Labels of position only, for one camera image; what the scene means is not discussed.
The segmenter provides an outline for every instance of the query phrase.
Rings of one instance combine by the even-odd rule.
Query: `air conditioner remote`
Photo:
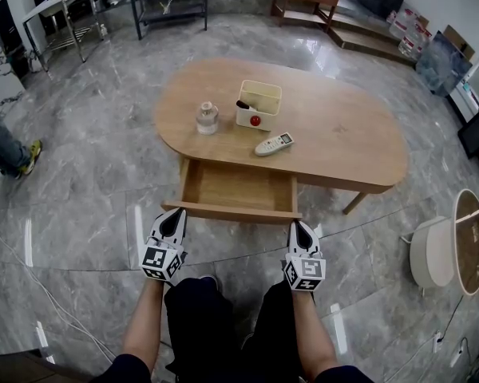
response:
[[[257,156],[269,156],[273,153],[278,152],[288,146],[291,146],[295,141],[291,137],[291,135],[286,132],[280,136],[271,137],[264,142],[261,142],[255,147],[255,154]]]

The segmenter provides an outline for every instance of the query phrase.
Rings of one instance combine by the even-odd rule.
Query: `yellow shoe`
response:
[[[30,163],[25,166],[21,166],[19,171],[24,176],[28,176],[34,169],[35,163],[38,161],[39,155],[42,150],[42,142],[40,140],[35,140],[30,146]]]

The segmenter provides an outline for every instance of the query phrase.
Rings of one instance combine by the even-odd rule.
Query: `oval coffee table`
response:
[[[282,88],[271,132],[236,124],[243,80]],[[219,109],[217,133],[200,135],[196,110]],[[172,76],[153,110],[162,140],[181,160],[181,200],[189,215],[286,223],[300,219],[297,183],[357,191],[347,214],[369,193],[382,193],[406,175],[402,132],[385,104],[364,90],[279,65],[214,58],[189,62]],[[257,144],[289,132],[295,144],[268,156]]]

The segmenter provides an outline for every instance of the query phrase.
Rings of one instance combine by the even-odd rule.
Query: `red ball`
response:
[[[261,118],[259,118],[258,116],[253,116],[252,118],[250,118],[250,124],[252,126],[259,126],[260,123],[261,123]]]

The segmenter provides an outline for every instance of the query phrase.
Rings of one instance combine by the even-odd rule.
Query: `glass jar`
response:
[[[212,135],[218,129],[218,108],[211,102],[203,102],[197,109],[197,131],[201,135]]]

